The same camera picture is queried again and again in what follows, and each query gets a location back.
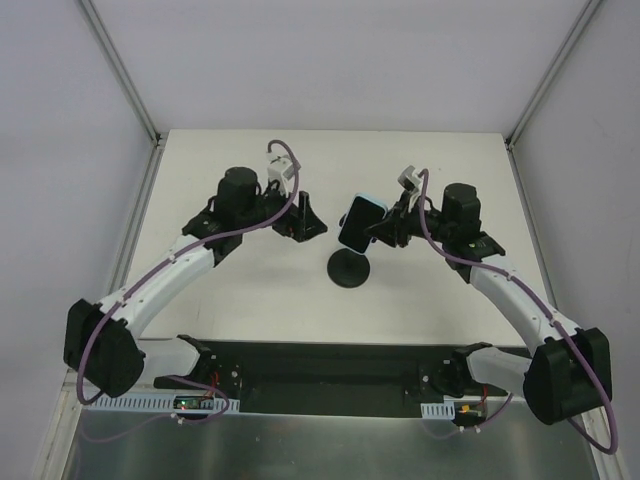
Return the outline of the blue case black phone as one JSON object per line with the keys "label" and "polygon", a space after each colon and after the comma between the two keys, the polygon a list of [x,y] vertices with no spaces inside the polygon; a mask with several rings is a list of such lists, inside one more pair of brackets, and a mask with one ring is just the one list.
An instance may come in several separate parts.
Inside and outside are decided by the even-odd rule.
{"label": "blue case black phone", "polygon": [[338,242],[352,252],[364,255],[372,242],[372,237],[365,230],[382,221],[387,212],[383,202],[357,193],[339,222]]}

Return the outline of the black phone stand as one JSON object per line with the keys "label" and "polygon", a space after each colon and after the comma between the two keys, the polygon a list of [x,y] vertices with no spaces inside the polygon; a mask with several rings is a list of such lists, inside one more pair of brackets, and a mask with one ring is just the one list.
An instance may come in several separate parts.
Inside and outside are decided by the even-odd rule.
{"label": "black phone stand", "polygon": [[349,213],[340,218],[338,225],[339,246],[327,260],[327,275],[341,288],[361,287],[371,274],[371,263],[366,252],[374,240],[364,233],[364,228],[352,225]]}

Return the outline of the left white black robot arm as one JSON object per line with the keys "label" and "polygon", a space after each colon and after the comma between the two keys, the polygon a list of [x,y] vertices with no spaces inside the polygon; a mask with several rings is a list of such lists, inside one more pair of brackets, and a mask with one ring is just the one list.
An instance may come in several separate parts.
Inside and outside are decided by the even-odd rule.
{"label": "left white black robot arm", "polygon": [[215,369],[212,352],[185,334],[141,341],[150,322],[189,284],[217,267],[244,235],[262,228],[298,243],[326,232],[309,196],[299,188],[299,167],[286,158],[268,168],[261,186],[254,170],[228,169],[203,210],[182,228],[159,263],[134,282],[96,303],[80,299],[67,316],[64,363],[80,382],[90,381],[111,398],[139,380],[170,387],[209,386]]}

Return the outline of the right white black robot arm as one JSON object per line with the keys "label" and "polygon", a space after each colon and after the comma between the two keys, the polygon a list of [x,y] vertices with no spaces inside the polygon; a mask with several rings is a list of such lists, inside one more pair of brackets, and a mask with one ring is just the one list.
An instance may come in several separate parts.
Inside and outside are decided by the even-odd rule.
{"label": "right white black robot arm", "polygon": [[454,398],[494,386],[525,399],[534,416],[552,425],[596,408],[612,411],[609,342],[542,300],[481,228],[475,187],[445,187],[440,208],[424,191],[405,191],[366,234],[390,247],[412,238],[430,242],[460,277],[482,293],[519,334],[528,357],[479,342],[456,349],[431,376],[433,388]]}

